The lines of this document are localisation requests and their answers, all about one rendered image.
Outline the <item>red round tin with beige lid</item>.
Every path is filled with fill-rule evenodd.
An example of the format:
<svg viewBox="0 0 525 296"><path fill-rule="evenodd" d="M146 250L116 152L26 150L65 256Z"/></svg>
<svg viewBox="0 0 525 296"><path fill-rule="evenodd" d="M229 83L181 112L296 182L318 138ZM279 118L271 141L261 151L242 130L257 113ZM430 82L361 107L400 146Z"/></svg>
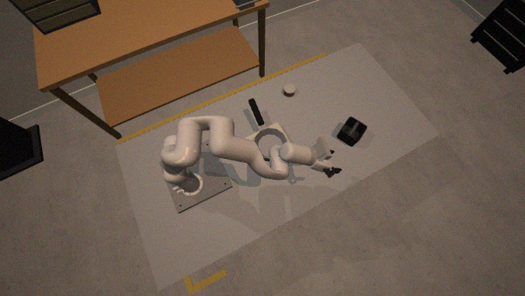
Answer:
<svg viewBox="0 0 525 296"><path fill-rule="evenodd" d="M293 97L295 90L296 90L295 86L293 84L288 83L284 86L284 95L286 97Z"/></svg>

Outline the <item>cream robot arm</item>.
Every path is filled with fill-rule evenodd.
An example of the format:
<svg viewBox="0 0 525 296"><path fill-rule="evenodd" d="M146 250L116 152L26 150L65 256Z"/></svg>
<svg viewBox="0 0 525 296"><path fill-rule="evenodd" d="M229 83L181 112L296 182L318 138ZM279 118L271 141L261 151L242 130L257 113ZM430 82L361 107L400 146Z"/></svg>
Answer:
<svg viewBox="0 0 525 296"><path fill-rule="evenodd" d="M209 146L212 155L247 163L262 178L284 180L289 175L288 162L309 166L320 157L324 160L333 157L325 137L320 136L312 147L285 142L270 147L270 170L256 142L234 135L234 121L231 118L220 115L187 117L178 123L177 135L168 136L164 140L160 152L164 180L177 185L173 188L174 191L181 189L177 193L183 191L187 196L195 196L203 188L202 178L187 167L199 160L202 133L207 130L210 130Z"/></svg>

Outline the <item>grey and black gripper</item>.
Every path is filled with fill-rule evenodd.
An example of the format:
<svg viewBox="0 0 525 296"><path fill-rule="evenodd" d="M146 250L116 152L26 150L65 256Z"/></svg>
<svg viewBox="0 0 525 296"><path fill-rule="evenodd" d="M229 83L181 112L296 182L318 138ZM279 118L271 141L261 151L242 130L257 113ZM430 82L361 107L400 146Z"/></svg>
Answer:
<svg viewBox="0 0 525 296"><path fill-rule="evenodd" d="M341 168L334 168L330 159L324 160L323 157L320 157L318 160L315 160L315 162L312 165L309 165L309 167L316 171L325 172L328 178L331 178L334 175L334 173L338 174L340 173L340 171L342 171ZM330 170L330 168L332 170Z"/></svg>

